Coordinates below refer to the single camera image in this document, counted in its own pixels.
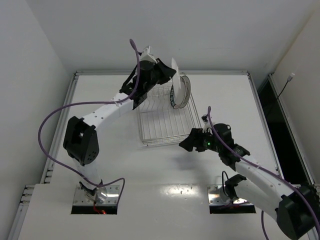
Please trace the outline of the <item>white black ringed plate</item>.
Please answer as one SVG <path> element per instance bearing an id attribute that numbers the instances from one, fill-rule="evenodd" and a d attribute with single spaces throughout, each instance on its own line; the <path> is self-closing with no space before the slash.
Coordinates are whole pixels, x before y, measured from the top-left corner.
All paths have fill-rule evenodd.
<path id="1" fill-rule="evenodd" d="M 180 78 L 180 81 L 184 85 L 184 98 L 183 98 L 183 102 L 179 108 L 183 109 L 188 104 L 190 96 L 191 96 L 191 82 L 190 82 L 190 79 L 186 75 L 183 75 Z"/>

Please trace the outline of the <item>blue rimmed plate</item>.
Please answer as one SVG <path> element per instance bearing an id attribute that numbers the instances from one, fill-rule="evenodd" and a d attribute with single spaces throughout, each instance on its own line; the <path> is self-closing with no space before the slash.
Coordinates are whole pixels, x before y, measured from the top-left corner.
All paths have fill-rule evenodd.
<path id="1" fill-rule="evenodd" d="M 174 86 L 171 86 L 169 100 L 173 109 L 183 109 L 187 105 L 187 87 L 184 82 L 180 84 L 180 89 L 175 91 Z"/>

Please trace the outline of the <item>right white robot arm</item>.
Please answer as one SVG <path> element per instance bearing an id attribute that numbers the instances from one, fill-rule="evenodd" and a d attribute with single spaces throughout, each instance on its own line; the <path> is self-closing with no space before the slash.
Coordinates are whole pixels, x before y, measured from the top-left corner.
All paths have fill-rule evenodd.
<path id="1" fill-rule="evenodd" d="M 288 186 L 257 163 L 248 163 L 250 152 L 234 142 L 229 125 L 217 123 L 213 127 L 192 128 L 179 146 L 188 152 L 216 152 L 236 172 L 219 189 L 221 204 L 247 200 L 273 218 L 291 240 L 298 240 L 320 226 L 320 201 L 315 189 L 309 185 Z"/>

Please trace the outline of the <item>metal base plate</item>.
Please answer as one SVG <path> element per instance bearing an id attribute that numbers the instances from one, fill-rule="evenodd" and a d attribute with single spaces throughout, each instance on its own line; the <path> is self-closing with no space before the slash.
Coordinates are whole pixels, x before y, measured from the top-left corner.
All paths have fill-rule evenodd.
<path id="1" fill-rule="evenodd" d="M 234 206 L 252 206 L 253 204 L 245 199 L 239 198 L 231 200 L 223 192 L 221 184 L 218 185 L 207 185 L 207 196 L 210 207 L 234 207 Z"/>
<path id="2" fill-rule="evenodd" d="M 96 203 L 97 206 L 114 207 L 120 195 L 119 185 L 109 185 L 97 190 L 97 194 L 90 195 L 78 185 L 74 192 L 73 206 L 88 207 Z"/>

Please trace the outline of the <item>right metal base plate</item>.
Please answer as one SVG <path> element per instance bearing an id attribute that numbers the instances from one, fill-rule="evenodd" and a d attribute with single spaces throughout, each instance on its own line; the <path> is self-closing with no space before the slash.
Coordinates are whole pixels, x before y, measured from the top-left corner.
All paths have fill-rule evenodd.
<path id="1" fill-rule="evenodd" d="M 234 207 L 234 206 L 252 206 L 253 204 L 245 199 L 239 198 L 231 200 L 223 192 L 221 184 L 218 185 L 207 185 L 207 196 L 210 207 Z"/>

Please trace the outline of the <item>orange sunburst plate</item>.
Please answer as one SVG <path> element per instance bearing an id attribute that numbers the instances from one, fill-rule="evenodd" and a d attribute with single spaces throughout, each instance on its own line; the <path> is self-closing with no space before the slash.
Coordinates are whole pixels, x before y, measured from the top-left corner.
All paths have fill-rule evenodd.
<path id="1" fill-rule="evenodd" d="M 179 69 L 179 66 L 174 58 L 171 59 L 171 68 L 173 70 L 175 70 L 175 74 L 172 77 L 173 90 L 175 92 L 178 92 L 181 89 L 180 69 Z"/>

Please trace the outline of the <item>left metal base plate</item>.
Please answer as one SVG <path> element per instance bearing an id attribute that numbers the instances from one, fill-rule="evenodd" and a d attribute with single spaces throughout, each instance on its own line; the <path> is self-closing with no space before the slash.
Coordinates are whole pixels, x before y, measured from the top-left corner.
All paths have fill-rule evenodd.
<path id="1" fill-rule="evenodd" d="M 119 185 L 109 185 L 97 190 L 97 194 L 90 195 L 78 185 L 74 192 L 73 206 L 88 207 L 96 203 L 97 206 L 114 207 L 120 195 Z"/>

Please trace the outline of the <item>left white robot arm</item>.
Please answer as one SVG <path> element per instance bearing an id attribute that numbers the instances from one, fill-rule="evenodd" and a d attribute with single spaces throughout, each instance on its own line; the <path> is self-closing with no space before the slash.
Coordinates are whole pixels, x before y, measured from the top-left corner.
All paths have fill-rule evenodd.
<path id="1" fill-rule="evenodd" d="M 68 120 L 63 148 L 80 172 L 80 188 L 89 197 L 103 202 L 107 195 L 95 164 L 100 151 L 98 132 L 136 109 L 146 100 L 148 92 L 154 86 L 167 83 L 177 72 L 176 65 L 169 67 L 159 58 L 140 60 L 119 92 L 108 103 L 81 118 L 73 116 Z"/>

